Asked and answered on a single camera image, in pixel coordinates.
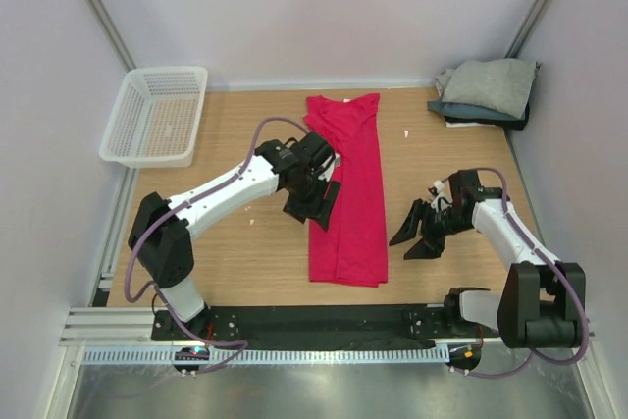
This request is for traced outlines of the red t-shirt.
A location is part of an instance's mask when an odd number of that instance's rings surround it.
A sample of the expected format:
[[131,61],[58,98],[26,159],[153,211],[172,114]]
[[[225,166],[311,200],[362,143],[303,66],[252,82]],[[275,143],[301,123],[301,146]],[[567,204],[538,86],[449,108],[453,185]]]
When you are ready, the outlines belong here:
[[376,288],[388,281],[384,182],[377,128],[380,94],[306,99],[305,124],[340,156],[329,227],[309,226],[309,280]]

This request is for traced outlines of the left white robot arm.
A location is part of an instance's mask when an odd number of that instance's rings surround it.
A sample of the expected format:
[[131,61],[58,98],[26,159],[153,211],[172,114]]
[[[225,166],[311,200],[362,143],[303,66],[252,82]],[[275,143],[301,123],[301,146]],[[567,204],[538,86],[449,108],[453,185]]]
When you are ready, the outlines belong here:
[[332,178],[337,161],[332,145],[311,131],[302,139],[265,141],[193,190],[169,198],[152,192],[141,200],[129,237],[131,260],[149,274],[183,338],[198,340],[208,328],[209,307],[192,278],[194,241],[234,211],[282,190],[286,214],[326,230],[340,192]]

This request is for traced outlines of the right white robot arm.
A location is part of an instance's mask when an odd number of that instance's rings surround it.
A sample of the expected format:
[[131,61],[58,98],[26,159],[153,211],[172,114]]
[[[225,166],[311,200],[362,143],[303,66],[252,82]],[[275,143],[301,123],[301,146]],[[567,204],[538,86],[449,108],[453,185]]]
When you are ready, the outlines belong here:
[[412,240],[407,260],[432,260],[448,236],[475,231],[507,270],[501,294],[484,288],[454,288],[445,297],[444,328],[463,337],[477,325],[497,332],[511,348],[585,349],[586,275],[561,261],[524,225],[506,184],[488,187],[478,169],[459,170],[433,184],[430,199],[417,199],[390,244]]

